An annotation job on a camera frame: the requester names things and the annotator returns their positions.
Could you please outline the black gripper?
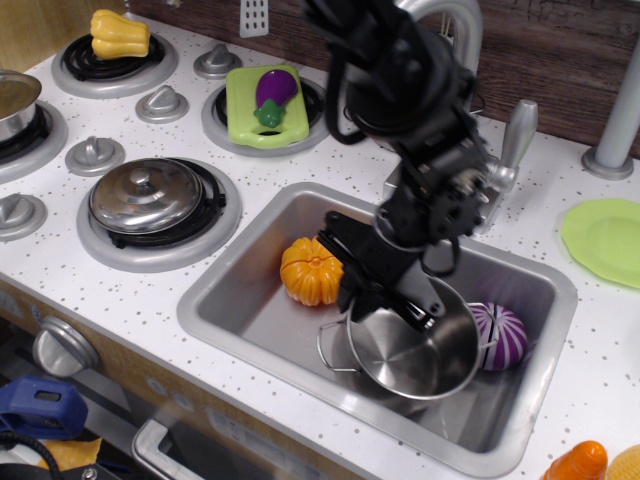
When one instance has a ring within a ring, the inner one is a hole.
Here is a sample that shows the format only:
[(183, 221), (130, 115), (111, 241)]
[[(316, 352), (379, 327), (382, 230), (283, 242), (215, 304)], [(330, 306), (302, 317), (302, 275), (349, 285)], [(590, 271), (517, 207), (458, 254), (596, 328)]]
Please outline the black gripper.
[(361, 321), (380, 308), (397, 313), (415, 331), (426, 331), (442, 318), (446, 305), (425, 273), (418, 285), (421, 293), (411, 293), (402, 285), (410, 270), (418, 265), (424, 251), (396, 241), (384, 210), (364, 223), (338, 211), (329, 211), (318, 240), (343, 263), (337, 306), (352, 321)]

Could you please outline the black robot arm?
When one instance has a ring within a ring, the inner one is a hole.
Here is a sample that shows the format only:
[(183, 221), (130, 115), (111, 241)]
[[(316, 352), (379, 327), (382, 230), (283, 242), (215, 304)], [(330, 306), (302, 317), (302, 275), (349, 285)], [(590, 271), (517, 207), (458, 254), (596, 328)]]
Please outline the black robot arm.
[(390, 1), (306, 1), (331, 54), (326, 124), (345, 145), (388, 143), (400, 181), (370, 224), (329, 212), (320, 243), (344, 266), (338, 306), (361, 321), (380, 307), (422, 331), (445, 315), (433, 289), (400, 283), (428, 247), (457, 247), (482, 223), (490, 157), (468, 111), (475, 76), (441, 36)]

